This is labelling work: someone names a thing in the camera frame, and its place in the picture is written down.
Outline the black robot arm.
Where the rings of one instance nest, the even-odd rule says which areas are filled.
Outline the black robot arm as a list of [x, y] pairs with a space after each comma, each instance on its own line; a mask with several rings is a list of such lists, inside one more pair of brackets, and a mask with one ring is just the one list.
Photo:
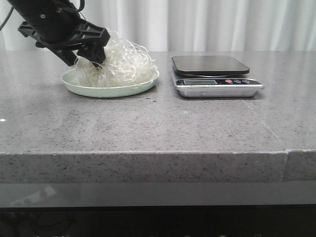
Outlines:
[[104, 47], [110, 39], [106, 28], [81, 18], [79, 7], [69, 0], [11, 0], [24, 19], [18, 30], [24, 37], [32, 37], [36, 47], [47, 48], [68, 66], [81, 56], [94, 65], [106, 60]]

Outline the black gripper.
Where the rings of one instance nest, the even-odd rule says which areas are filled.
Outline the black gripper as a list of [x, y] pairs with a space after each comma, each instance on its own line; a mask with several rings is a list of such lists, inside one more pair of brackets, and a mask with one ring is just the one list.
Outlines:
[[104, 46], [110, 39], [105, 28], [98, 27], [80, 14], [83, 7], [18, 7], [17, 11], [25, 22], [19, 31], [37, 39], [41, 47], [55, 49], [50, 51], [68, 66], [73, 66], [77, 55], [99, 67], [106, 59]]

